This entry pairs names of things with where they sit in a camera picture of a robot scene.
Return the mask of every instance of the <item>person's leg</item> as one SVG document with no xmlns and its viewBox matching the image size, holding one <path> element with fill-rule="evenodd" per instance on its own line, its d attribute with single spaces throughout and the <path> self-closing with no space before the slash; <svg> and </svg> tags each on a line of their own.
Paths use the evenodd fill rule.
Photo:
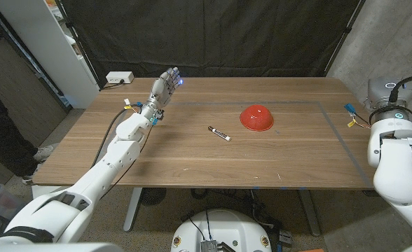
<svg viewBox="0 0 412 252">
<path fill-rule="evenodd" d="M 0 163 L 16 176 L 29 176 L 38 164 L 33 158 L 36 151 L 19 133 L 0 100 Z"/>
</svg>

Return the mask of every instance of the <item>red bowl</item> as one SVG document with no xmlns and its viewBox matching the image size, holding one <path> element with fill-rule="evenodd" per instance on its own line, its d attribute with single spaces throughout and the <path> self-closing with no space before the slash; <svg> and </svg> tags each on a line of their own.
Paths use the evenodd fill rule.
<svg viewBox="0 0 412 252">
<path fill-rule="evenodd" d="M 275 122 L 270 111 L 262 105 L 252 105 L 240 114 L 240 122 L 250 130 L 264 131 Z"/>
</svg>

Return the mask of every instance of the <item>blue connector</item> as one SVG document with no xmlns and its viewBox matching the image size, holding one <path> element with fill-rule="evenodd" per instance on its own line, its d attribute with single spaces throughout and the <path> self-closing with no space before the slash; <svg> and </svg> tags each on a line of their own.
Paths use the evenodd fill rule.
<svg viewBox="0 0 412 252">
<path fill-rule="evenodd" d="M 345 109 L 346 109 L 349 113 L 355 113 L 355 108 L 354 108 L 351 104 L 346 104 L 346 105 L 345 105 Z"/>
</svg>

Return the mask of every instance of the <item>table leg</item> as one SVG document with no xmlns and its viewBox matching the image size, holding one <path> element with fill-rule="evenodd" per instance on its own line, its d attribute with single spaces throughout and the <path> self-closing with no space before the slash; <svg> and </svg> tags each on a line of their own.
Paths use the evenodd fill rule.
<svg viewBox="0 0 412 252">
<path fill-rule="evenodd" d="M 310 232 L 313 236 L 318 237 L 321 235 L 320 224 L 318 224 L 317 213 L 313 206 L 312 197 L 310 196 L 309 190 L 299 190 L 299 198 L 303 204 L 303 209 L 305 212 L 305 217 L 309 222 Z"/>
<path fill-rule="evenodd" d="M 123 224 L 123 230 L 126 232 L 131 231 L 133 224 L 135 223 L 135 217 L 137 215 L 141 193 L 142 188 L 133 188 L 130 205 L 128 205 L 127 217 L 125 217 L 125 223 Z"/>
</svg>

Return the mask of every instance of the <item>shoe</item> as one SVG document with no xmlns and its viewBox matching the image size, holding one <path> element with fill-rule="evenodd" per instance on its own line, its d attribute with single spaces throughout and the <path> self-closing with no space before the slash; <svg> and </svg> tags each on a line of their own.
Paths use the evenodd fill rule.
<svg viewBox="0 0 412 252">
<path fill-rule="evenodd" d="M 46 161 L 46 159 L 52 154 L 52 152 L 57 148 L 58 143 L 51 144 L 49 146 L 43 147 L 43 148 L 38 148 L 38 152 L 33 156 L 33 158 L 37 162 L 43 162 Z"/>
<path fill-rule="evenodd" d="M 35 183 L 33 183 L 33 175 L 35 175 L 35 173 L 43 166 L 42 163 L 38 164 L 38 166 L 36 166 L 35 171 L 33 172 L 32 175 L 29 176 L 22 176 L 22 183 L 26 186 L 34 186 L 36 185 Z"/>
</svg>

